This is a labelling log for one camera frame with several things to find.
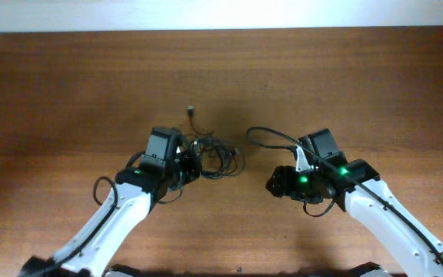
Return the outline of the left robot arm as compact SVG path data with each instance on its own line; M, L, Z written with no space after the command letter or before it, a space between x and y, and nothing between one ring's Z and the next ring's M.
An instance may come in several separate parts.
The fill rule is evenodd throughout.
M154 127L145 151L135 153L113 179L101 176L111 191L73 238L48 259L32 256L20 276L102 276L128 234L167 192L196 180L202 166L185 135Z

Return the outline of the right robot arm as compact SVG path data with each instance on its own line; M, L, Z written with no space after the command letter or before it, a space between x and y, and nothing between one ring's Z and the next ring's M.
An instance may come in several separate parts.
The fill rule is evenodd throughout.
M266 184L275 197L304 206L331 200L360 222L408 276L443 276L443 241L429 232L394 196L365 160L348 161L331 131L295 141L294 166L278 166Z

